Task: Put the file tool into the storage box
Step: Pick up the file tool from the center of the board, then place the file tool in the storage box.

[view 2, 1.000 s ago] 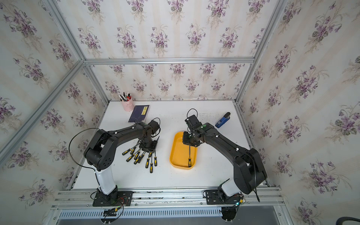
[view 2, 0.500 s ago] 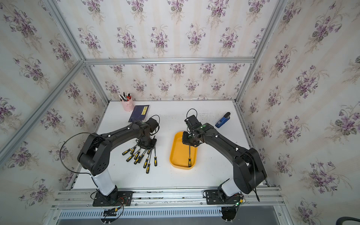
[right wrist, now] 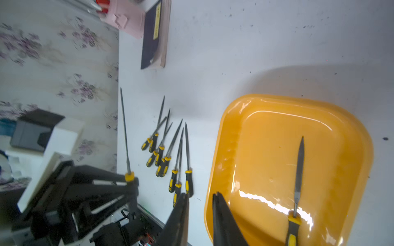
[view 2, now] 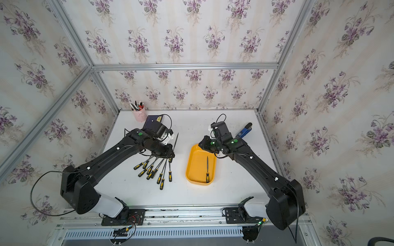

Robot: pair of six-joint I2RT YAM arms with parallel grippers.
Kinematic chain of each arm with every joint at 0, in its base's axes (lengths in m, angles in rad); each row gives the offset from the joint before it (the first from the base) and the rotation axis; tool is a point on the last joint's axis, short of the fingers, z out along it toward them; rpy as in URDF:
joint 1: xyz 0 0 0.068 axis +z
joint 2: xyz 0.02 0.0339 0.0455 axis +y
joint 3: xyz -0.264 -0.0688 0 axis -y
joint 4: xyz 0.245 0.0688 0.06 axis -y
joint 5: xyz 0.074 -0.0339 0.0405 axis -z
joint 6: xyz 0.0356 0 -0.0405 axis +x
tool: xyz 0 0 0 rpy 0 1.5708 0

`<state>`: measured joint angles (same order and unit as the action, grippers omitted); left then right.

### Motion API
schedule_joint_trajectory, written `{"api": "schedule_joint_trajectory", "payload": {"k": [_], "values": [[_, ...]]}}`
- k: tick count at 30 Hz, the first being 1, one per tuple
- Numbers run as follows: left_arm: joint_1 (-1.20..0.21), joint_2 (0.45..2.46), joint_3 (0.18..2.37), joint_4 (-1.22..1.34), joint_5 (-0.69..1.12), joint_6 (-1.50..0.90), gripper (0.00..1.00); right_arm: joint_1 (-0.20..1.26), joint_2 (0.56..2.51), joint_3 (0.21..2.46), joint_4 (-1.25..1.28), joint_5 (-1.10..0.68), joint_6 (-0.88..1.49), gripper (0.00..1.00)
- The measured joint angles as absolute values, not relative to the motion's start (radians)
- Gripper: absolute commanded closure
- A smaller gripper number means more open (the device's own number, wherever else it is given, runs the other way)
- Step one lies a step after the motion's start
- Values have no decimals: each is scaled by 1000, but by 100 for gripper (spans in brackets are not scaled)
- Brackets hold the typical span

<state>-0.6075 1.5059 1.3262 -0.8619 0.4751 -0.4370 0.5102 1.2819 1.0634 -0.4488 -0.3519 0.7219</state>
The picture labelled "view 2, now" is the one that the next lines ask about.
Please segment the file tool moved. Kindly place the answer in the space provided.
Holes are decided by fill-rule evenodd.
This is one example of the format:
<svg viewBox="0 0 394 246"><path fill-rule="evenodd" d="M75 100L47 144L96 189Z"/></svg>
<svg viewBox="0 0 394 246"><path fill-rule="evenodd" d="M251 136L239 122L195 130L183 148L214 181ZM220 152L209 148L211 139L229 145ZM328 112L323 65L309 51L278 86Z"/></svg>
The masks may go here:
<svg viewBox="0 0 394 246"><path fill-rule="evenodd" d="M168 161L165 162L165 165L164 165L164 168L163 168L163 172L162 172L162 176L161 176L161 181L160 181L160 190L163 190L163 189L164 189L165 172L166 172L167 163L168 163Z"/></svg>
<svg viewBox="0 0 394 246"><path fill-rule="evenodd" d="M173 157L169 158L169 160L168 160L168 162L169 162L170 164L172 163L173 158L175 157L175 147L176 147L178 138L179 138L179 133L176 135L175 143L174 143L174 145L173 145L173 149L172 149L172 151L173 151Z"/></svg>
<svg viewBox="0 0 394 246"><path fill-rule="evenodd" d="M172 182L172 172L171 172L171 163L172 163L172 158L169 159L169 182Z"/></svg>
<svg viewBox="0 0 394 246"><path fill-rule="evenodd" d="M207 168L207 172L206 172L206 183L210 182L210 174L209 174L209 157L207 156L206 158L206 168Z"/></svg>

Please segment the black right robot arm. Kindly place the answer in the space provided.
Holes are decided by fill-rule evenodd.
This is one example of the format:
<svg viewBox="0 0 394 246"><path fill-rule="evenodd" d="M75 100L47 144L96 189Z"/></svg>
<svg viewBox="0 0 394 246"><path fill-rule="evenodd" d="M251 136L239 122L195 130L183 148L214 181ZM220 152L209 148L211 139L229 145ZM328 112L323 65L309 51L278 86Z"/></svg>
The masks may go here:
<svg viewBox="0 0 394 246"><path fill-rule="evenodd" d="M241 165L263 187L269 202L265 206L270 221L285 230L306 212L303 188L297 180L288 180L262 161L241 138L227 142L204 136L199 147L207 152L222 152Z"/></svg>

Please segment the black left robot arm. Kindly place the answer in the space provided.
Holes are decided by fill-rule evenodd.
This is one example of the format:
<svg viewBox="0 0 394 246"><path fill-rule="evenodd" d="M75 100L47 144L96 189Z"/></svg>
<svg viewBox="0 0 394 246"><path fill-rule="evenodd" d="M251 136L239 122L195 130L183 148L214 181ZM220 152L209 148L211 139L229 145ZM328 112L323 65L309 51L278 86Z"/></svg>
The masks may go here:
<svg viewBox="0 0 394 246"><path fill-rule="evenodd" d="M80 215L93 211L111 218L118 217L126 211L127 205L116 197L98 192L95 186L125 160L145 149L153 157L175 157L172 144L160 142L141 129L133 129L95 159L76 168L65 168L61 180L61 197Z"/></svg>

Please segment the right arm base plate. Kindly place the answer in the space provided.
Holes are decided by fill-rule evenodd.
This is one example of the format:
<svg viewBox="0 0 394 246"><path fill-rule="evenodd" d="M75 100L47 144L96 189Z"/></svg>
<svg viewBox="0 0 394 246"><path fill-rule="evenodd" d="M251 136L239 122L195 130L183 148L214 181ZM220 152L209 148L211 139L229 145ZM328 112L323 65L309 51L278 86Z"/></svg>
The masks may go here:
<svg viewBox="0 0 394 246"><path fill-rule="evenodd" d="M223 208L221 213L227 224L262 224L266 221L266 218L249 216L242 208Z"/></svg>

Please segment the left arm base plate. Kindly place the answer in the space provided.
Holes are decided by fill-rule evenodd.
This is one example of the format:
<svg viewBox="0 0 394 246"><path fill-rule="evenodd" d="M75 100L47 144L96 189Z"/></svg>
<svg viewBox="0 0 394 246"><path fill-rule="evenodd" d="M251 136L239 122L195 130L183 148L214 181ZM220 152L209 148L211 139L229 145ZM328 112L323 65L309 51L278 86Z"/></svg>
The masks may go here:
<svg viewBox="0 0 394 246"><path fill-rule="evenodd" d="M104 215L101 226L130 226L133 224L141 226L144 222L145 213L145 209L126 208L115 218Z"/></svg>

